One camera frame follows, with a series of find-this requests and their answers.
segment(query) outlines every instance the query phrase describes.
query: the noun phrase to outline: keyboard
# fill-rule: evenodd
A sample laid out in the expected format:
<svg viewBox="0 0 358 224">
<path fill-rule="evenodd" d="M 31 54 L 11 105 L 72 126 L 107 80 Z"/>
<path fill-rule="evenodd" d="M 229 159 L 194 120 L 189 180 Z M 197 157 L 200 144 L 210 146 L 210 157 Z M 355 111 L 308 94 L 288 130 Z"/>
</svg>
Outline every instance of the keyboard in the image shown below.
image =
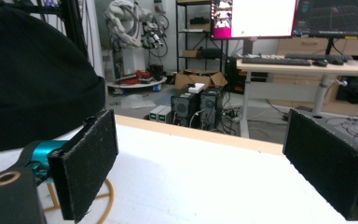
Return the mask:
<svg viewBox="0 0 358 224">
<path fill-rule="evenodd" d="M 242 58 L 242 63 L 257 63 L 257 64 L 277 64 L 277 65 L 297 65 L 297 66 L 311 66 L 311 62 L 305 59 L 271 59 L 271 58 Z"/>
<path fill-rule="evenodd" d="M 348 60 L 353 60 L 351 55 L 338 54 L 338 55 L 329 55 L 329 54 L 296 54 L 296 53 L 287 53 L 284 55 L 284 58 L 289 59 L 306 59 L 306 60 L 327 60 L 327 61 L 342 61 L 347 62 Z"/>
</svg>

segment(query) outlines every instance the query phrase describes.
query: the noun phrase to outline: standing desk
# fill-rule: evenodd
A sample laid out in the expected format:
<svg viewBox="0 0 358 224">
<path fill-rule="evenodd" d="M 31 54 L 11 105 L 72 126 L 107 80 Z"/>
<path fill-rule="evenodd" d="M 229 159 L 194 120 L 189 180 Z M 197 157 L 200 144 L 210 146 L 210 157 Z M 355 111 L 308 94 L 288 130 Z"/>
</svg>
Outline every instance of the standing desk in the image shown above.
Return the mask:
<svg viewBox="0 0 358 224">
<path fill-rule="evenodd" d="M 122 116 L 116 123 L 106 224 L 353 223 L 283 156 L 282 145 Z M 19 155 L 0 152 L 0 171 Z M 49 206 L 46 185 L 38 189 Z M 107 201 L 95 200 L 80 224 L 97 223 Z M 60 210 L 45 214 L 49 224 L 73 223 Z"/>
<path fill-rule="evenodd" d="M 241 118 L 241 136 L 249 138 L 247 124 L 247 106 L 250 98 L 290 100 L 313 102 L 312 112 L 320 114 L 322 111 L 324 96 L 331 77 L 352 76 L 358 77 L 358 66 L 333 65 L 328 64 L 326 67 L 319 66 L 293 66 L 293 65 L 275 65 L 275 64 L 251 64 L 242 63 L 237 60 L 237 68 L 247 72 L 245 81 L 245 91 L 243 94 L 242 118 Z M 252 82 L 252 72 L 263 72 L 271 74 L 287 74 L 297 76 L 320 76 L 322 79 L 319 86 L 310 85 L 293 85 L 272 82 Z"/>
</svg>

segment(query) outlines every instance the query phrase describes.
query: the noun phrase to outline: desk leg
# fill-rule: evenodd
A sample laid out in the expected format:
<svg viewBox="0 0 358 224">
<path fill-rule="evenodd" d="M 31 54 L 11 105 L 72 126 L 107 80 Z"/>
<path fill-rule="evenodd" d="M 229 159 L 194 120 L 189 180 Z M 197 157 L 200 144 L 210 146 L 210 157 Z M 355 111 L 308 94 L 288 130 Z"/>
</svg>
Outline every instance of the desk leg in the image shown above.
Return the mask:
<svg viewBox="0 0 358 224">
<path fill-rule="evenodd" d="M 248 114 L 248 102 L 249 102 L 249 93 L 251 88 L 251 77 L 252 77 L 252 73 L 248 72 L 246 74 L 246 80 L 245 80 L 245 90 L 243 93 L 243 103 L 242 103 L 242 118 L 240 121 L 241 137 L 245 137 L 245 138 L 249 138 L 248 120 L 246 118 L 246 115 Z"/>
<path fill-rule="evenodd" d="M 324 96 L 327 92 L 328 87 L 328 75 L 322 76 L 322 81 L 319 84 L 318 90 L 316 91 L 315 100 L 314 100 L 314 107 L 312 112 L 315 114 L 320 114 L 322 111 L 322 106 L 324 105 Z"/>
</svg>

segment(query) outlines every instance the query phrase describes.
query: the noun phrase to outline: gray floor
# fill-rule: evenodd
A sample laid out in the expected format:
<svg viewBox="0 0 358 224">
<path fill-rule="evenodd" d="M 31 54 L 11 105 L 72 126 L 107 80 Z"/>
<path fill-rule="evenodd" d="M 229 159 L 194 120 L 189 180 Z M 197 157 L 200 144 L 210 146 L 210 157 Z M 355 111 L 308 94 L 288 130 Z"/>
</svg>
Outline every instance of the gray floor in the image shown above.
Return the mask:
<svg viewBox="0 0 358 224">
<path fill-rule="evenodd" d="M 122 95 L 114 95 L 109 91 L 106 100 L 106 109 L 114 109 L 118 115 L 137 119 L 147 119 L 149 112 L 158 105 L 171 105 L 171 96 L 175 94 L 173 85 L 163 84 L 160 92 L 153 92 L 152 88 L 126 89 Z M 128 102 L 139 100 L 137 105 L 129 105 Z M 242 95 L 227 92 L 223 100 L 224 108 L 241 114 Z M 283 143 L 286 124 L 282 120 L 285 109 L 278 109 L 267 101 L 251 101 L 248 107 L 248 125 L 251 139 Z M 240 135 L 238 122 L 222 118 L 217 130 L 221 134 Z"/>
</svg>

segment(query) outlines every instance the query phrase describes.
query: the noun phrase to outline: computer screen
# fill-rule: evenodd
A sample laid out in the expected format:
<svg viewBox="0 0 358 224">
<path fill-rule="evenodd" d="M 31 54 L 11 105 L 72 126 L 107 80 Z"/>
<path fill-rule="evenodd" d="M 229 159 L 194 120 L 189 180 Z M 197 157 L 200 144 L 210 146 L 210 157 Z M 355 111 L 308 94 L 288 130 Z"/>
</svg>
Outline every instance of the computer screen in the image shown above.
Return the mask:
<svg viewBox="0 0 358 224">
<path fill-rule="evenodd" d="M 293 35 L 358 38 L 358 0 L 299 0 Z"/>
<path fill-rule="evenodd" d="M 211 38 L 291 37 L 296 0 L 211 0 Z"/>
</svg>

